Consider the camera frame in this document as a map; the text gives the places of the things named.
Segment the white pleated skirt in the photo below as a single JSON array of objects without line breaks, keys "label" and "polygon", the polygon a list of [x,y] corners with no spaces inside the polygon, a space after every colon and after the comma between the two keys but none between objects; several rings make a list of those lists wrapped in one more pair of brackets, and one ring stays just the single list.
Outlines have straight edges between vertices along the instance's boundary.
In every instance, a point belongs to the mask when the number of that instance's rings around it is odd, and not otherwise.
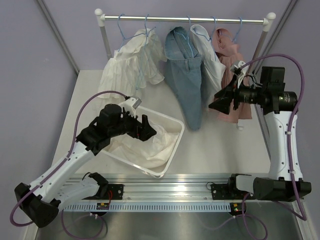
[{"label": "white pleated skirt", "polygon": [[164,165],[172,155],[179,133],[168,132],[154,122],[150,125],[157,134],[147,141],[141,141],[130,136],[115,137],[108,152],[146,169],[153,169]]}]

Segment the blue denim skirt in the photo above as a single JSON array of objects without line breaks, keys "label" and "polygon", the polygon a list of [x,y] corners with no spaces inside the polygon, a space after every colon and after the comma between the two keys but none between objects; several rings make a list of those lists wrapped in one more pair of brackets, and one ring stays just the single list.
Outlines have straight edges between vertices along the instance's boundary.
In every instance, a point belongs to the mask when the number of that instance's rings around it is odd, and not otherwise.
[{"label": "blue denim skirt", "polygon": [[164,53],[167,58],[164,80],[177,98],[187,126],[197,131],[202,124],[202,55],[182,26],[167,34]]}]

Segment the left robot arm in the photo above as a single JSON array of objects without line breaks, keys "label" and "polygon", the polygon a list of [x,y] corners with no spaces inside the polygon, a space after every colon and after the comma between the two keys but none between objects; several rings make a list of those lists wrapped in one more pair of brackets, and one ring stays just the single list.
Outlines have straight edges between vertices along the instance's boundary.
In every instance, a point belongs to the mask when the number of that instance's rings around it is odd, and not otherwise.
[{"label": "left robot arm", "polygon": [[30,184],[21,182],[15,187],[17,204],[13,210],[20,208],[31,223],[44,228],[72,203],[85,198],[111,198],[109,182],[97,172],[69,187],[62,186],[80,167],[107,147],[112,138],[127,135],[147,142],[157,135],[147,115],[136,115],[140,103],[139,98],[126,96],[120,104],[107,104],[88,127],[79,134],[73,134],[65,157]]}]

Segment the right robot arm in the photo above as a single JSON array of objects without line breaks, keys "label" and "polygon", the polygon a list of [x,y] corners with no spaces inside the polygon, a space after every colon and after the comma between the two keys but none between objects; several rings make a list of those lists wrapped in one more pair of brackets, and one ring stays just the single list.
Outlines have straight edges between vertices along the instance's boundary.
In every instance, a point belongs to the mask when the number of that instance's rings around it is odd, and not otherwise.
[{"label": "right robot arm", "polygon": [[243,61],[238,61],[231,66],[232,80],[215,94],[216,99],[209,108],[227,115],[242,103],[259,105],[269,133],[270,168],[267,177],[232,174],[227,193],[232,198],[239,198],[248,192],[262,201],[301,199],[311,192],[312,185],[303,180],[297,154],[295,127],[298,116],[294,110],[297,94],[285,90],[283,67],[263,67],[261,86],[244,85],[247,69],[241,67],[242,64]]}]

